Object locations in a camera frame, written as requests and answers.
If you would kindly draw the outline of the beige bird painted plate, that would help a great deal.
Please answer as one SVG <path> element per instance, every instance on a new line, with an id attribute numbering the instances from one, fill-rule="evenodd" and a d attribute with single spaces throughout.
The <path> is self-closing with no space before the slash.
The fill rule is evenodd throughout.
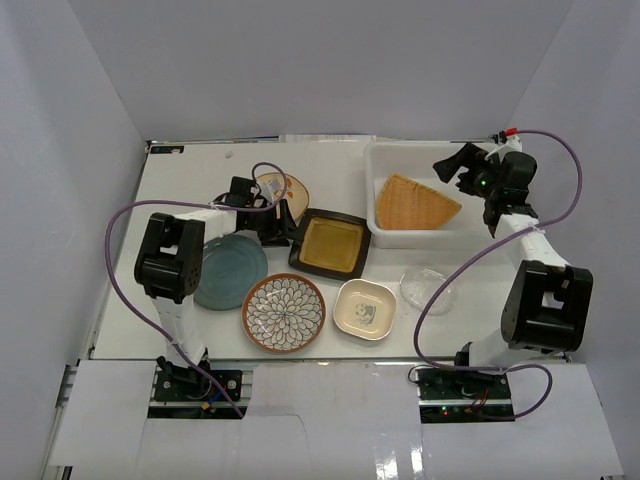
<path id="1" fill-rule="evenodd" d="M 288 202 L 289 211 L 295 221 L 299 221 L 310 203 L 310 195 L 306 186 L 294 176 L 286 175 L 283 181 L 277 172 L 265 173 L 257 177 L 262 196 L 268 201 L 276 200 L 286 188 L 284 199 Z"/>

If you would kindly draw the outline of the square brown glazed plate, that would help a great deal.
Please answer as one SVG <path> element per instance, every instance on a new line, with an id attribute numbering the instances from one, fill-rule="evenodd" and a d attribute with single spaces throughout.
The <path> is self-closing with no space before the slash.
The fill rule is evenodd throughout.
<path id="1" fill-rule="evenodd" d="M 341 281 L 361 277 L 371 241 L 364 218 L 310 208 L 296 235 L 288 259 L 293 269 Z"/>

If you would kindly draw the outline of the blue round plate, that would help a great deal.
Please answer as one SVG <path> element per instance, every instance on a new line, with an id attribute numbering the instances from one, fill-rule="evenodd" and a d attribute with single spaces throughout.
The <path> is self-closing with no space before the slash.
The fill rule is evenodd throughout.
<path id="1" fill-rule="evenodd" d="M 240 308 L 253 286 L 268 273 L 262 247 L 242 235 L 226 235 L 204 245 L 194 302 L 211 311 Z"/>

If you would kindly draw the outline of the woven bamboo tray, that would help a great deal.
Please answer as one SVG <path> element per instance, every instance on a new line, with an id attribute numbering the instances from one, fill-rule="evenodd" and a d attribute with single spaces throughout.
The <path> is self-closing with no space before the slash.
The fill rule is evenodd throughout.
<path id="1" fill-rule="evenodd" d="M 437 230 L 461 209 L 459 202 L 439 191 L 394 173 L 377 197 L 375 219 L 383 230 Z"/>

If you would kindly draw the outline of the flower pattern round plate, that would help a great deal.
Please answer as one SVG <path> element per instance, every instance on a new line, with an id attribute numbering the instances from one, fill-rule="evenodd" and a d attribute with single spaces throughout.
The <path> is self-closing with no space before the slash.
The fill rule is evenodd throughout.
<path id="1" fill-rule="evenodd" d="M 242 305 L 246 335 L 257 347 L 272 354 L 306 348 L 320 334 L 325 319 L 325 301 L 318 287 L 293 273 L 261 280 Z"/>

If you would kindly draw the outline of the cream panda dish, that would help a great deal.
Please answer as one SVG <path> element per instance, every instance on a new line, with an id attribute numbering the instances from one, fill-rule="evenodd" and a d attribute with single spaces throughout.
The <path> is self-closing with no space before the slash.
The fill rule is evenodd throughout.
<path id="1" fill-rule="evenodd" d="M 387 337 L 397 308 L 395 294 L 388 287 L 364 279 L 345 282 L 333 308 L 334 324 L 344 333 L 367 340 Z"/>

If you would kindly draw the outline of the clear glass plate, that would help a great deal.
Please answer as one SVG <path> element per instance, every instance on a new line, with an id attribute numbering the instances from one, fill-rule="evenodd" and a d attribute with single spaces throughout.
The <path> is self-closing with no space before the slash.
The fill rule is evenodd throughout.
<path id="1" fill-rule="evenodd" d="M 426 265 L 412 265 L 406 268 L 400 280 L 400 295 L 409 305 L 422 311 L 446 280 L 445 275 Z M 442 316 L 447 314 L 453 308 L 456 296 L 455 287 L 452 284 L 448 285 L 435 300 L 429 310 L 429 315 Z"/>

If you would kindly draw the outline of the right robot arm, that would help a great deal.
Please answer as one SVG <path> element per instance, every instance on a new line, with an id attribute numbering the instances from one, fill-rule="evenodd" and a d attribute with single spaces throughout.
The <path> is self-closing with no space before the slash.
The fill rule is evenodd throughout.
<path id="1" fill-rule="evenodd" d="M 441 182 L 456 178 L 460 192 L 484 200 L 483 221 L 495 241 L 445 278 L 427 301 L 422 318 L 475 262 L 511 241 L 519 243 L 510 255 L 518 270 L 499 328 L 466 344 L 452 366 L 453 390 L 472 399 L 486 389 L 487 374 L 524 369 L 529 359 L 579 348 L 593 276 L 585 268 L 570 266 L 547 241 L 544 230 L 549 224 L 537 219 L 527 201 L 537 162 L 523 152 L 518 135 L 504 135 L 492 151 L 466 143 L 431 167 Z"/>

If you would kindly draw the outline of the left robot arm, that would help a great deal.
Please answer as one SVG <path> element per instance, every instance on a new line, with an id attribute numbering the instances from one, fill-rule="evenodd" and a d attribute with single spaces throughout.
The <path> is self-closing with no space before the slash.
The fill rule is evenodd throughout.
<path id="1" fill-rule="evenodd" d="M 166 361 L 184 367 L 177 387 L 199 399 L 211 387 L 211 374 L 198 365 L 207 355 L 194 314 L 194 293 L 202 276 L 205 244 L 253 231 L 269 244 L 286 241 L 296 229 L 287 204 L 288 181 L 279 190 L 257 178 L 234 177 L 227 193 L 190 212 L 150 216 L 134 266 L 134 279 L 151 298 L 166 340 Z"/>

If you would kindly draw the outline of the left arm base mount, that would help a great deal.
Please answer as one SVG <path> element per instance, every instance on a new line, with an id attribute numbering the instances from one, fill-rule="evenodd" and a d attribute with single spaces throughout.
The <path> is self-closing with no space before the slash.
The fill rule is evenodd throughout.
<path id="1" fill-rule="evenodd" d="M 166 360 L 164 356 L 156 359 L 157 370 L 152 399 L 156 402 L 176 403 L 187 401 L 206 401 L 209 404 L 226 401 L 221 393 L 224 390 L 234 401 L 241 399 L 243 373 L 241 370 L 212 370 L 210 365 L 201 361 L 199 367 L 216 379 L 220 387 L 191 367 L 179 367 Z"/>

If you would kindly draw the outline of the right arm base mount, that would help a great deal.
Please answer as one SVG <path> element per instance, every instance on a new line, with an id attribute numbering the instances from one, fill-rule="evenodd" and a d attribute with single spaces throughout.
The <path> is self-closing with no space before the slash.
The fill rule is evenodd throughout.
<path id="1" fill-rule="evenodd" d="M 515 420 L 506 375 L 458 372 L 417 365 L 408 371 L 417 387 L 422 424 L 468 424 Z"/>

